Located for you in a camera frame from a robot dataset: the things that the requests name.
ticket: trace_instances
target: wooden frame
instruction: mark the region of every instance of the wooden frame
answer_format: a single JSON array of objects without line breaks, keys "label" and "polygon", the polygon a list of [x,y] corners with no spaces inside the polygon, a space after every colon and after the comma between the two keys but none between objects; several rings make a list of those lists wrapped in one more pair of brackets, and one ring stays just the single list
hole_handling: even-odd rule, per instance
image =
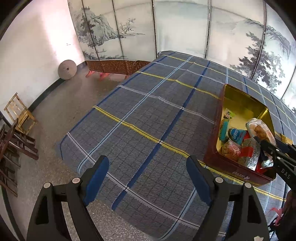
[{"label": "wooden frame", "polygon": [[[19,101],[19,103],[21,104],[21,106],[19,106],[17,104],[17,102],[15,101],[15,98]],[[12,114],[10,113],[10,110],[12,110],[12,112],[15,115],[15,118],[13,118]],[[16,119],[19,119],[17,126],[15,127],[18,131],[24,133],[24,134],[28,134],[29,131],[31,130],[31,128],[33,127],[33,125],[35,123],[38,123],[38,121],[35,119],[35,117],[32,115],[32,113],[27,109],[27,107],[24,105],[24,103],[21,101],[21,99],[18,97],[17,93],[15,93],[13,95],[13,97],[9,100],[9,102],[7,103],[7,105],[5,106],[4,110],[7,112],[7,114],[9,115],[9,117],[11,118],[12,121],[15,121]],[[23,123],[26,121],[26,119],[32,119],[33,123],[31,124],[31,126],[25,130],[22,125]]]}]

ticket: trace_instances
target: snack package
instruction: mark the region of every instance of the snack package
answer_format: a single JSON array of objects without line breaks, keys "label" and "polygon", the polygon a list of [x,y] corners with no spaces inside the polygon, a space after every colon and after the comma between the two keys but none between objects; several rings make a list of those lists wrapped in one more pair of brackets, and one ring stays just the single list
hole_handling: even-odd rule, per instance
[{"label": "snack package", "polygon": [[258,143],[253,137],[245,139],[237,163],[254,171],[257,166],[259,155],[260,143]]},{"label": "snack package", "polygon": [[228,124],[229,121],[232,117],[234,117],[235,114],[233,112],[231,112],[228,109],[225,109],[225,114],[223,116],[223,120],[221,121],[221,125],[220,125],[220,131],[219,131],[219,139],[220,141],[226,141],[227,140],[227,129],[228,129]]},{"label": "snack package", "polygon": [[228,133],[227,133],[227,136],[239,145],[242,144],[242,140],[244,139],[245,135],[246,135],[245,130],[239,130],[236,128],[229,128]]},{"label": "snack package", "polygon": [[241,146],[232,140],[228,140],[221,148],[221,154],[227,158],[237,161],[241,153]]},{"label": "snack package", "polygon": [[249,134],[249,132],[248,132],[248,131],[246,131],[246,134],[245,134],[245,136],[244,136],[244,139],[248,139],[248,138],[251,138],[251,137],[250,137],[250,134]]},{"label": "snack package", "polygon": [[276,146],[274,136],[262,120],[252,118],[246,123],[246,128],[251,137],[258,136],[261,141],[267,140],[272,145]]},{"label": "snack package", "polygon": [[262,168],[273,167],[274,162],[272,160],[272,156],[269,155],[266,151],[263,151],[265,156],[267,156],[267,160],[262,161],[261,166]]}]

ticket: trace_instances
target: table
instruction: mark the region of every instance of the table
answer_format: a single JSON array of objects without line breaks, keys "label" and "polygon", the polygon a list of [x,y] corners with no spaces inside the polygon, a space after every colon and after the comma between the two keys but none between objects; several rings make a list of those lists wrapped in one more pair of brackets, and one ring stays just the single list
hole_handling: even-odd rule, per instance
[{"label": "table", "polygon": [[[80,176],[106,155],[110,168],[97,198],[155,238],[191,240],[208,206],[189,178],[186,158],[195,154],[202,162],[226,83],[264,103],[275,131],[296,140],[295,115],[268,90],[211,61],[165,51],[93,106],[59,143],[58,154]],[[270,222],[270,209],[282,206],[289,188],[277,176],[255,190]],[[217,240],[223,239],[232,205]]]}]

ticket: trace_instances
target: wicker basket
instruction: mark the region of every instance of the wicker basket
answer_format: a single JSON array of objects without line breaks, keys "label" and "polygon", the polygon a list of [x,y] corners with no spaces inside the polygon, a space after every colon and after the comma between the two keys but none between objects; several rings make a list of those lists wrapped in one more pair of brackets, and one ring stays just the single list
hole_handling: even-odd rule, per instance
[{"label": "wicker basket", "polygon": [[150,62],[131,60],[87,60],[89,70],[103,73],[132,75]]}]

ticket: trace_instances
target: yellow stripe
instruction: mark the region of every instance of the yellow stripe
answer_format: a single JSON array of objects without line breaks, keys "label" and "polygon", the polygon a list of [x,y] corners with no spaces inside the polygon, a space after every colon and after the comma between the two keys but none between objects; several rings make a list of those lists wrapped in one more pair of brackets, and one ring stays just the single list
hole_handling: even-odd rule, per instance
[{"label": "yellow stripe", "polygon": [[[184,59],[181,59],[181,58],[176,58],[176,57],[173,57],[173,56],[169,56],[169,55],[164,55],[164,56],[167,56],[167,57],[170,57],[170,58],[175,58],[175,59],[178,59],[178,60],[181,60],[181,61],[186,61],[186,60],[184,60]],[[200,64],[197,64],[197,63],[195,63],[195,62],[190,62],[190,61],[188,61],[188,63],[191,63],[191,64],[196,64],[196,65],[198,65],[198,66],[201,66],[201,67],[204,67],[204,68],[206,68],[206,66],[203,66],[203,65],[200,65]],[[210,70],[212,70],[212,71],[215,71],[215,72],[217,72],[217,73],[220,73],[220,74],[222,74],[222,75],[225,75],[226,76],[226,74],[224,74],[224,73],[221,73],[221,72],[219,72],[219,71],[217,71],[217,70],[215,70],[215,69],[212,69],[212,68],[209,68],[208,67],[208,69],[210,69]],[[235,78],[233,78],[233,77],[231,77],[231,76],[228,76],[229,78],[231,78],[231,79],[233,79],[233,80],[236,80],[236,81],[238,81],[238,82],[240,82],[240,83],[242,83],[243,85],[245,85],[245,86],[247,86],[248,88],[250,88],[251,90],[253,90],[253,91],[255,91],[255,92],[257,92],[259,95],[262,95],[260,92],[258,92],[257,90],[255,90],[255,89],[253,89],[252,87],[250,87],[250,86],[248,86],[248,85],[246,85],[244,82],[242,82],[242,81],[240,81],[240,80],[237,80],[237,79],[235,79]],[[262,95],[265,99],[267,99],[268,101],[270,101],[271,103],[273,103],[276,107],[278,107],[272,100],[270,100],[270,99],[268,99],[266,96],[264,96],[264,95]],[[279,110],[281,111],[281,112],[283,112],[286,116],[287,116],[287,118],[289,118],[290,119],[290,121],[292,121],[292,123],[294,123],[295,125],[296,125],[296,123],[283,111],[283,110],[281,110],[281,108],[280,107],[278,107],[279,108]]]},{"label": "yellow stripe", "polygon": [[[119,118],[117,118],[117,117],[111,115],[110,113],[106,112],[105,110],[101,109],[100,107],[93,106],[93,108],[95,108],[97,111],[103,113],[104,115],[108,116],[109,118],[111,118],[112,120],[114,120],[114,121],[116,121],[116,122],[120,122],[120,121],[121,121]],[[183,150],[181,150],[181,149],[179,149],[179,148],[177,148],[177,147],[174,147],[174,146],[172,146],[172,145],[170,145],[170,144],[168,144],[168,143],[166,143],[166,142],[160,141],[160,139],[157,139],[157,138],[153,137],[152,135],[150,135],[150,134],[144,132],[143,130],[139,129],[138,127],[134,126],[133,124],[127,123],[127,122],[125,122],[125,121],[121,121],[121,123],[122,123],[124,126],[129,127],[129,128],[131,128],[132,130],[136,131],[136,132],[139,133],[140,135],[142,135],[142,136],[148,138],[149,140],[151,140],[151,141],[153,141],[153,142],[155,142],[155,143],[160,143],[161,146],[163,146],[164,148],[166,148],[166,149],[168,149],[168,150],[171,150],[171,151],[173,151],[173,152],[175,152],[175,153],[178,153],[178,154],[184,156],[185,158],[187,158],[187,157],[190,156],[187,152],[185,152],[185,151],[183,151]],[[199,161],[199,163],[202,165],[202,167],[205,167],[205,163],[204,163],[204,162],[202,162],[202,161],[200,161],[200,160],[198,160],[198,161]],[[231,177],[231,176],[229,176],[229,175],[227,175],[227,174],[225,174],[225,173],[219,172],[219,171],[217,171],[217,170],[215,170],[215,169],[213,169],[213,168],[211,168],[211,167],[207,167],[207,168],[208,168],[209,170],[211,170],[212,172],[217,173],[217,174],[219,174],[219,175],[221,175],[221,176],[223,176],[223,177],[225,177],[225,178],[227,178],[227,179],[230,179],[230,180],[232,180],[232,181],[234,181],[234,182],[236,182],[236,183],[239,183],[239,184],[243,184],[243,181],[241,181],[241,180],[239,180],[239,179],[236,179],[236,178],[234,178],[234,177]],[[255,186],[254,186],[254,189],[255,189],[255,191],[257,191],[257,192],[262,193],[262,194],[268,196],[268,192],[266,192],[266,191],[264,191],[264,190],[261,190],[261,189],[255,187]],[[273,194],[269,194],[269,195],[272,196],[272,197],[275,198],[275,199],[278,199],[278,200],[281,200],[281,201],[283,200],[283,198],[278,197],[278,196],[276,196],[276,195],[273,195]]]},{"label": "yellow stripe", "polygon": [[[120,122],[121,120],[118,119],[117,117],[111,115],[110,113],[104,111],[103,109],[101,109],[100,107],[97,107],[97,106],[93,106],[93,108],[95,108],[97,111],[103,113],[104,115],[108,116],[109,118],[115,120],[116,122]],[[155,143],[158,143],[160,142],[159,139],[153,137],[152,135],[140,130],[138,127],[134,126],[133,124],[130,124],[130,123],[127,123],[125,121],[121,121],[121,123],[124,125],[124,126],[127,126],[129,128],[131,128],[132,130],[138,132],[139,134],[141,134],[142,136],[145,136],[146,138],[148,138],[149,140],[151,141],[154,141]]]},{"label": "yellow stripe", "polygon": [[[221,175],[221,176],[223,176],[223,177],[225,177],[225,178],[227,178],[227,179],[230,179],[231,181],[234,181],[234,182],[236,182],[236,183],[239,183],[239,184],[243,184],[243,183],[244,183],[243,181],[241,181],[241,180],[239,180],[239,179],[236,179],[236,178],[234,178],[234,177],[231,177],[231,176],[229,176],[229,175],[227,175],[227,174],[225,174],[225,173],[219,172],[219,171],[217,171],[217,170],[215,170],[215,169],[213,169],[213,168],[207,167],[207,169],[209,169],[209,170],[211,170],[212,172],[217,173],[217,174],[219,174],[219,175]],[[281,197],[279,197],[279,196],[277,196],[277,195],[274,195],[274,194],[268,193],[268,192],[266,192],[266,191],[264,191],[264,190],[261,190],[260,188],[254,186],[254,185],[253,185],[253,187],[254,187],[254,189],[255,189],[256,192],[262,193],[262,194],[264,194],[264,195],[266,195],[266,196],[270,195],[270,196],[273,197],[274,199],[278,199],[278,200],[281,200],[281,201],[283,200],[283,198],[281,198]]]},{"label": "yellow stripe", "polygon": [[[137,73],[146,74],[146,75],[153,76],[153,77],[160,78],[160,79],[165,79],[165,77],[158,76],[158,75],[154,75],[154,74],[149,74],[149,73],[145,73],[145,72],[141,72],[141,71],[137,71]],[[181,85],[184,85],[184,86],[186,86],[186,87],[189,87],[189,88],[195,89],[195,90],[197,90],[197,91],[200,91],[200,92],[206,93],[206,94],[208,94],[208,95],[213,96],[213,97],[216,98],[216,99],[220,99],[218,96],[216,96],[216,95],[214,95],[214,94],[212,94],[212,93],[210,93],[210,92],[203,91],[203,90],[201,90],[201,89],[195,88],[194,86],[191,86],[191,85],[185,84],[185,83],[183,83],[183,82],[181,82],[181,81],[179,81],[179,80],[174,80],[174,79],[167,79],[167,80],[169,80],[169,81],[176,81],[177,83],[179,83],[179,84],[181,84]]]},{"label": "yellow stripe", "polygon": [[[174,57],[174,56],[169,56],[169,55],[165,55],[164,54],[164,56],[167,56],[167,57],[170,57],[170,58],[175,58],[175,59],[178,59],[178,60],[181,60],[181,61],[186,61],[185,59],[181,59],[181,58],[176,58],[176,57]],[[196,64],[196,65],[198,65],[198,66],[201,66],[201,67],[204,67],[204,68],[206,68],[206,66],[203,66],[203,65],[201,65],[201,64],[197,64],[197,63],[195,63],[195,62],[190,62],[190,61],[187,61],[187,63],[191,63],[191,64]],[[212,71],[215,71],[215,72],[217,72],[217,73],[220,73],[220,74],[222,74],[222,75],[225,75],[226,76],[226,74],[224,74],[224,73],[221,73],[221,72],[219,72],[219,71],[217,71],[217,70],[215,70],[215,69],[212,69],[212,68],[209,68],[208,67],[208,69],[210,69],[210,70],[212,70]]]}]

